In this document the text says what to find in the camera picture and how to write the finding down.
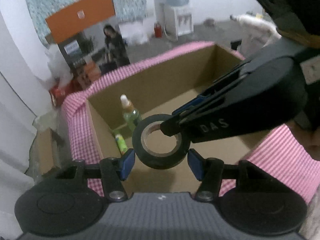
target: white curtain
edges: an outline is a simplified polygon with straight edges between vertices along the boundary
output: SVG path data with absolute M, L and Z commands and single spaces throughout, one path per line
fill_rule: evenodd
M 0 236 L 5 239 L 16 239 L 22 233 L 14 205 L 34 184 L 24 173 L 29 167 L 29 150 L 36 135 L 32 126 L 36 116 L 14 92 L 4 74 L 12 69 L 17 82 L 25 82 L 26 75 L 19 71 L 23 64 L 0 14 Z

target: white dropper cap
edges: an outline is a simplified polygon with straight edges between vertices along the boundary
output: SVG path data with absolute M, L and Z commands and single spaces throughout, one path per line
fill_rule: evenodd
M 129 101 L 129 99 L 127 98 L 126 95 L 122 95 L 122 96 L 120 97 L 120 100 L 121 100 L 121 104 L 122 104 L 122 107 L 123 107 L 123 108 L 127 108 L 127 107 L 130 105 L 130 101 Z

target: green tube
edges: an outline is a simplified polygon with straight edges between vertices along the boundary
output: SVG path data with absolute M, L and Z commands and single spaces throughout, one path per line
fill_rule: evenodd
M 128 147 L 127 147 L 127 145 L 126 145 L 126 143 L 125 143 L 125 140 L 124 140 L 124 138 L 122 137 L 122 135 L 121 134 L 116 134 L 116 142 L 117 142 L 117 144 L 118 144 L 118 147 L 119 147 L 119 150 L 120 150 L 120 152 L 121 152 L 121 154 L 123 155 L 123 154 L 125 154 L 126 153 L 126 151 L 128 150 Z

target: gingham cloth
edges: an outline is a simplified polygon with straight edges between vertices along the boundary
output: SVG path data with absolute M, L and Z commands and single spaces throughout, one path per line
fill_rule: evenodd
M 212 42 L 192 42 L 177 47 L 157 57 L 114 70 L 95 81 L 87 90 L 69 95 L 62 108 L 67 116 L 73 159 L 84 159 L 87 164 L 100 161 L 85 108 L 87 98 L 153 65 L 213 44 Z M 300 194 L 307 203 L 320 184 L 320 162 L 314 161 L 307 154 L 286 125 L 273 129 L 255 150 L 246 155 L 246 159 Z M 89 179 L 88 186 L 99 195 L 103 195 L 99 179 Z M 235 182 L 232 180 L 223 181 L 220 195 L 234 186 Z

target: gray ribbed surface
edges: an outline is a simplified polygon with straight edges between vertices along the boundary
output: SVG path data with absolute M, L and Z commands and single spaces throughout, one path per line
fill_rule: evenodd
M 191 199 L 189 193 L 135 193 L 124 203 L 111 204 L 98 223 L 81 233 L 46 238 L 26 234 L 22 240 L 100 239 L 267 239 L 250 236 L 228 225 L 211 204 Z M 298 234 L 273 240 L 301 240 Z

